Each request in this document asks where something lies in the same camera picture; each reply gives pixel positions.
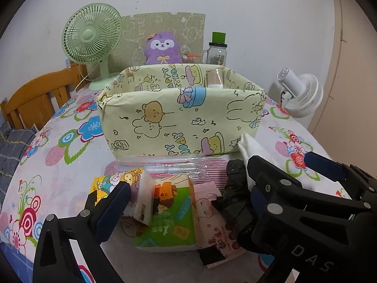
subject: wooden chair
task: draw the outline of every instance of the wooden chair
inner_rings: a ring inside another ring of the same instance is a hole
[[[23,129],[21,116],[26,128],[35,124],[39,130],[42,129],[55,113],[49,92],[52,92],[61,108],[70,99],[68,85],[73,84],[76,87],[82,80],[82,75],[86,74],[85,65],[71,62],[71,68],[44,74],[27,82],[8,102],[0,104],[5,120],[12,127]],[[82,82],[77,90],[85,84],[87,81]]]

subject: white fan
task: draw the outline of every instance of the white fan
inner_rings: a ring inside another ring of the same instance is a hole
[[[278,74],[278,81],[291,95],[284,108],[292,117],[308,116],[321,104],[324,90],[314,75],[305,73],[297,77],[291,69],[284,68]]]

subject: fan grille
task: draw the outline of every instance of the fan grille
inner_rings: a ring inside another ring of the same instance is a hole
[[[76,11],[62,33],[65,54],[79,64],[91,64],[108,56],[122,35],[122,18],[108,4],[89,4]]]
[[[285,109],[296,118],[301,118],[312,113],[321,103],[324,91],[317,78],[305,73],[299,76],[304,83],[305,89],[298,97],[288,100]]]

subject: clear plastic wrap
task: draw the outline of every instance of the clear plastic wrap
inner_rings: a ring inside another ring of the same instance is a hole
[[[211,69],[207,71],[208,88],[224,88],[224,79],[221,69]]]
[[[186,174],[193,183],[207,179],[207,160],[195,155],[180,156],[129,156],[115,165],[117,172],[144,168],[152,178],[161,179]]]

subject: plush alpaca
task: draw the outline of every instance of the plush alpaca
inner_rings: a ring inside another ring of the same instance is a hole
[[[144,52],[147,65],[182,63],[180,45],[174,34],[170,32],[151,35]]]

